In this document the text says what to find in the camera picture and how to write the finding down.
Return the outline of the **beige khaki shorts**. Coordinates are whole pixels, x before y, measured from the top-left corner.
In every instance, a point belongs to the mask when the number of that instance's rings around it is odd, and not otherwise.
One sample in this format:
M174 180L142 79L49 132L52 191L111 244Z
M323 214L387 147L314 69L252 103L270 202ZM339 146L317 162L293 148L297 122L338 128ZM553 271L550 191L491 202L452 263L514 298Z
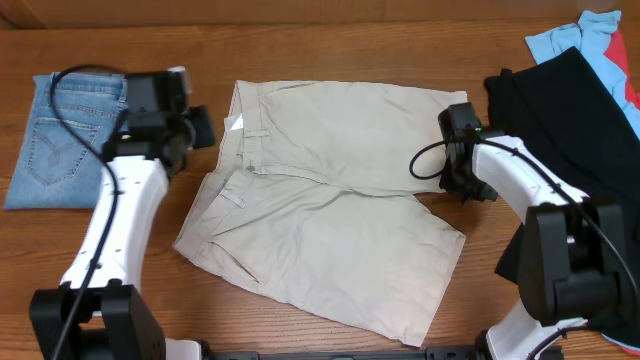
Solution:
M464 235L439 191L438 115L463 91L238 81L218 162L175 241L194 265L317 316L423 343Z

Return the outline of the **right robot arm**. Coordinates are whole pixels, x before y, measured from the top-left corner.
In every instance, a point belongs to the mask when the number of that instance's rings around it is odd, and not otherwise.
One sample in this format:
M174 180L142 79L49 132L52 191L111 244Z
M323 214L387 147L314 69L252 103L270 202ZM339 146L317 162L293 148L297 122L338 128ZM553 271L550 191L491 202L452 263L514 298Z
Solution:
M482 126L469 103L449 106L438 123L441 187L464 201L502 197L521 220L519 299L469 358L560 359L554 343L573 331L633 326L639 289L625 261L621 208L564 182L520 138Z

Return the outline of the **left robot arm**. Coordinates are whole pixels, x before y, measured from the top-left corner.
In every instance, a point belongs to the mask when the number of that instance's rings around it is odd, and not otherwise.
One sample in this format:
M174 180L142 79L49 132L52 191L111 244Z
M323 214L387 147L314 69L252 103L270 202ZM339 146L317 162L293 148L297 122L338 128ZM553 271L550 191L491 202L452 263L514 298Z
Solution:
M46 359L210 359L204 340L169 339L140 291L157 209L186 154L215 143L204 106L191 106L182 66L125 76L128 106L94 156L101 190L72 265L36 291L29 317Z

